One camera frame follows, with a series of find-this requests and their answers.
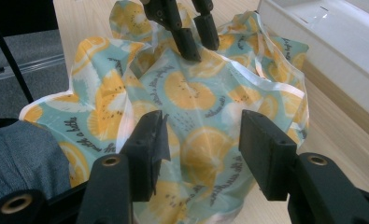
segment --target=black pole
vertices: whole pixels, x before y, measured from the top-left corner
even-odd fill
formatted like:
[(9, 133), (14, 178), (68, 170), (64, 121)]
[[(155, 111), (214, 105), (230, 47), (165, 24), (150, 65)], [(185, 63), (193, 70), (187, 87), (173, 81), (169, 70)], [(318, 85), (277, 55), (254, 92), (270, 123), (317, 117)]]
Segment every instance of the black pole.
[(34, 101), (32, 94), (27, 88), (26, 82), (24, 81), (23, 75), (21, 74), (21, 69), (19, 69), (18, 64), (15, 62), (15, 59), (13, 58), (12, 53), (10, 52), (6, 41), (1, 35), (1, 32), (0, 32), (0, 49), (3, 51), (4, 55), (6, 56), (9, 66), (12, 68), (12, 71), (15, 74), (15, 77), (18, 80), (19, 85), (21, 85), (21, 90), (26, 96), (27, 101), (29, 102), (29, 104), (32, 103)]

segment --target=lemon print plastic bag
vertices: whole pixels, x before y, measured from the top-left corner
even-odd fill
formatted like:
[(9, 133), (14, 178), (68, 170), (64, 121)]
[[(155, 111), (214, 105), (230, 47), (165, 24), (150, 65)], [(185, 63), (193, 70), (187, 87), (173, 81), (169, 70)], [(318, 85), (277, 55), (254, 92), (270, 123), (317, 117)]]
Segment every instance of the lemon print plastic bag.
[[(179, 5), (183, 25), (194, 14)], [(263, 113), (300, 146), (308, 107), (307, 45), (271, 37), (253, 12), (218, 28), (220, 47), (200, 63), (181, 58), (169, 32), (142, 6), (119, 1), (110, 25), (115, 39), (91, 37), (78, 47), (70, 90), (26, 106), (21, 119), (49, 129), (70, 160), (75, 186), (94, 160), (119, 152), (142, 115), (161, 109), (171, 161), (163, 161), (157, 195), (134, 203), (138, 223), (229, 222), (253, 183), (238, 151), (243, 109)]]

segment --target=table surface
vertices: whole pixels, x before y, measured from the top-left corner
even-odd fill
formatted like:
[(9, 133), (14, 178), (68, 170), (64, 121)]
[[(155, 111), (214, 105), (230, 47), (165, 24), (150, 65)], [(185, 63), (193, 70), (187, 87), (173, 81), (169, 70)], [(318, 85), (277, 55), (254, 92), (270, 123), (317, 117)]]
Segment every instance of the table surface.
[[(89, 36), (112, 37), (108, 24), (115, 0), (54, 0), (64, 48), (67, 72), (70, 71), (79, 42)], [(193, 8), (191, 0), (178, 0)], [(256, 10), (259, 0), (214, 1), (212, 11), (217, 26), (235, 14)], [(306, 77), (318, 76), (305, 63)], [(342, 111), (317, 85), (305, 81), (309, 101), (310, 128), (298, 150), (316, 152), (334, 160), (352, 183), (369, 191), (369, 134)], [(287, 202), (268, 202), (255, 186), (234, 223), (290, 223)]]

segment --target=denim pants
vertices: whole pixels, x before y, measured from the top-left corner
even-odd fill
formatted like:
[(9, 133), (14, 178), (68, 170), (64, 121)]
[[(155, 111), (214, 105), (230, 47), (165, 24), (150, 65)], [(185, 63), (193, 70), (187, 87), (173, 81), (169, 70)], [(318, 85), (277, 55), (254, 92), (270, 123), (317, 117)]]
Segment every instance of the denim pants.
[(17, 121), (0, 128), (0, 198), (39, 189), (47, 199), (70, 189), (68, 160), (53, 136)]

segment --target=gray carpet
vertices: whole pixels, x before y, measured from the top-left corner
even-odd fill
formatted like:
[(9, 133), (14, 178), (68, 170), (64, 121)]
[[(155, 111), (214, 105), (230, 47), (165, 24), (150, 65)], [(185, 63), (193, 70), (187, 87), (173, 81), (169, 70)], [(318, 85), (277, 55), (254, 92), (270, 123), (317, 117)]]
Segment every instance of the gray carpet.
[[(30, 63), (63, 54), (58, 30), (15, 35), (6, 37), (5, 40), (17, 64)], [(8, 66), (8, 62), (0, 50), (0, 67), (4, 66)], [(23, 76), (35, 100), (68, 89), (64, 63), (27, 73)], [(15, 77), (0, 80), (0, 116), (2, 118), (17, 118), (21, 109), (27, 104), (27, 100)]]

